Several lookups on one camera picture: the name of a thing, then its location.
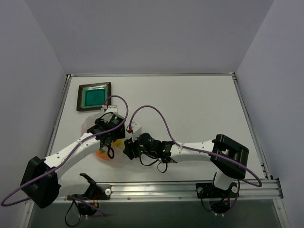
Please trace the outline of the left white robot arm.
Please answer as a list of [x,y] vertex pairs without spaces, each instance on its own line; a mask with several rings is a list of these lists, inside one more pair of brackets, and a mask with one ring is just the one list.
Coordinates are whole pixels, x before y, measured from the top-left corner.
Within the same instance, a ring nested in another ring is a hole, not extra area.
[[41,209],[65,196],[93,199],[96,193],[101,192],[101,188],[88,174],[76,173],[65,179],[63,175],[88,155],[110,146],[117,139],[123,139],[124,122],[124,117],[113,112],[106,113],[66,148],[43,159],[37,156],[32,158],[20,184],[22,191]]

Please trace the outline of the orange fake fruit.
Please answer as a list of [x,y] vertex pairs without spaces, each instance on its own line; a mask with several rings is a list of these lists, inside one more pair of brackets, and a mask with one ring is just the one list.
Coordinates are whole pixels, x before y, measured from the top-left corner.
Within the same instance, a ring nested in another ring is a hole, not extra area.
[[105,152],[103,150],[98,150],[98,151],[95,152],[95,154],[99,159],[103,159],[103,160],[109,160],[110,159],[107,152]]

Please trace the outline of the translucent plastic bag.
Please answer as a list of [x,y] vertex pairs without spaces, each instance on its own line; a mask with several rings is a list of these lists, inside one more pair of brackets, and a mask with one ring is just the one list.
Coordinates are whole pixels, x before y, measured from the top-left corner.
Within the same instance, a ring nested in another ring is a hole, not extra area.
[[[90,127],[94,126],[95,120],[100,116],[101,116],[101,114],[99,113],[99,114],[94,114],[94,115],[87,117],[85,119],[84,123],[81,125],[80,135],[83,135],[84,133],[86,133],[86,131]],[[130,135],[128,133],[126,133],[126,137],[123,139],[120,139],[120,140],[125,141],[129,138],[130,138]],[[111,166],[113,168],[120,169],[129,163],[128,157],[123,153],[123,149],[113,146],[113,143],[112,143],[110,149],[108,149],[108,147],[106,147],[106,146],[103,147],[102,149],[100,149],[100,150],[107,152],[110,159],[103,160],[103,159],[99,159],[98,157],[97,157],[97,159],[100,162],[104,163],[106,166]]]

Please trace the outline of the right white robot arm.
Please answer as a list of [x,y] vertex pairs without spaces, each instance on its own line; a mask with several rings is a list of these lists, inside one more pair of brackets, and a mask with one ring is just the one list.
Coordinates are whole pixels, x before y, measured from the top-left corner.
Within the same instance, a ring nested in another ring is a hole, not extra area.
[[163,163],[166,167],[169,163],[211,162],[218,168],[211,190],[216,196],[222,196],[234,180],[245,178],[249,149],[223,134],[201,143],[174,143],[159,141],[143,133],[136,140],[125,140],[123,153],[130,160],[146,155],[154,159],[153,163]]

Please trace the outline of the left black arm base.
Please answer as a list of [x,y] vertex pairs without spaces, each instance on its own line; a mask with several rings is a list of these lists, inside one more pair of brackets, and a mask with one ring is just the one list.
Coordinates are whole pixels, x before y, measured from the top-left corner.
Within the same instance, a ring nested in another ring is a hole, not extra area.
[[110,195],[112,194],[111,185],[103,185],[102,187],[97,185],[97,182],[94,181],[85,173],[81,173],[86,182],[89,184],[88,188],[83,194],[73,194],[68,195],[67,199],[73,203],[79,202],[76,204],[76,208],[80,216],[87,217],[108,217],[108,215],[99,208],[100,203],[98,200],[109,200]]

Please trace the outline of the yellow fake lemon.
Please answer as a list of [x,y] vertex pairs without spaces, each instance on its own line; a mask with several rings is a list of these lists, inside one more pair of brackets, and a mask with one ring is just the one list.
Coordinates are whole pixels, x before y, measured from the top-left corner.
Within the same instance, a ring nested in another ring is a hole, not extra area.
[[113,146],[116,146],[120,149],[123,149],[124,148],[124,141],[118,139],[115,142],[113,142]]

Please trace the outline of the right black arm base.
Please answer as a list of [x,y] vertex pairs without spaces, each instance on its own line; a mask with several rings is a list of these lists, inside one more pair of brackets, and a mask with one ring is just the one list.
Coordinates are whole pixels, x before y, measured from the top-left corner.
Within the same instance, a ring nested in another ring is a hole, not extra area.
[[202,207],[215,216],[224,217],[239,197],[240,183],[231,183],[227,190],[216,188],[213,183],[196,183],[197,198]]

